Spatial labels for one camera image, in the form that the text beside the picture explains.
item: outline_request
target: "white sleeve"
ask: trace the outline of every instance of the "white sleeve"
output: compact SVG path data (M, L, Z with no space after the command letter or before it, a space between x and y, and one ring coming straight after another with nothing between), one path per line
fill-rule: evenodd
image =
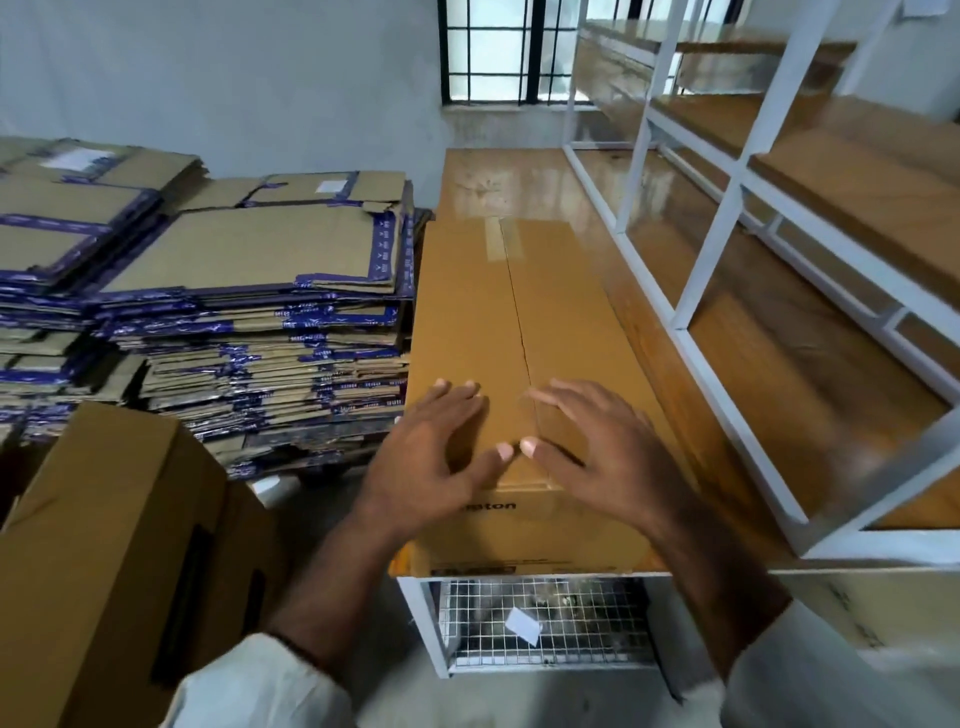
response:
M277 640L251 635L187 675L160 728L350 728L339 685Z
M724 728L920 728L958 725L944 706L873 670L797 600L737 658L720 713Z

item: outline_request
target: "left hand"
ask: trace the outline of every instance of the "left hand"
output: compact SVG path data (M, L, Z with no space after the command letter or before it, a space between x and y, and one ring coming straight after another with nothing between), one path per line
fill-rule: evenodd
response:
M397 546L467 505L513 458L514 447L499 443L474 455L459 473L450 472L446 443L483 408L486 398L477 395L478 389L470 381L451 389L438 379L407 409L370 463L354 513L374 528L387 529Z

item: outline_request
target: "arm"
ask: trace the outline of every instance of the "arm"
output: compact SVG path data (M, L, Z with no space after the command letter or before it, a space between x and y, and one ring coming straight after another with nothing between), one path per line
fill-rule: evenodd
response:
M340 673L373 588L394 554L433 521L456 513L514 455L501 443L451 474L450 436L480 414L472 382L438 381L384 440L349 515L326 538L269 625L329 675Z
M446 443L485 405L472 382L438 381L377 452L349 514L327 535L268 624L177 689L165 728L353 725L341 675L367 604L394 553L463 508L514 456L501 443L451 473Z
M536 438L520 449L574 497L644 533L673 572L727 683L724 726L958 724L936 695L901 692L779 581L685 483L642 416L593 382L557 381L531 397L559 407L587 436L575 463Z
M789 592L687 485L653 429L627 402L580 381L554 380L530 395L560 407L580 427L589 457L581 466L532 437L520 449L571 495L650 539L726 680L737 656L790 604Z

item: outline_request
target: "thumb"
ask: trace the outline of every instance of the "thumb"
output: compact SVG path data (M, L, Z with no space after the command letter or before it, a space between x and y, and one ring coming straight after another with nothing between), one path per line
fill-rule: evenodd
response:
M514 446L510 443L500 443L495 448L474 456L470 464L454 475L453 479L474 493L500 477L507 470L507 465L513 457Z
M520 450L543 468L564 488L577 488L586 478L584 469L567 457L557 446L536 437L520 440Z

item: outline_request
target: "stack of flattened cardboard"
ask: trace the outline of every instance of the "stack of flattened cardboard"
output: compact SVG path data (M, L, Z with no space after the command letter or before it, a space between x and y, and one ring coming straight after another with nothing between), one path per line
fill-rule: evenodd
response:
M204 169L190 155L4 136L0 170L0 423L57 434L79 401L122 401L143 361L92 335L85 294Z
M403 402L412 198L401 172L207 181L98 282L100 332L234 477L368 454Z
M80 400L123 398L141 362L91 335L84 291L160 205L147 189L0 178L0 422L54 434Z

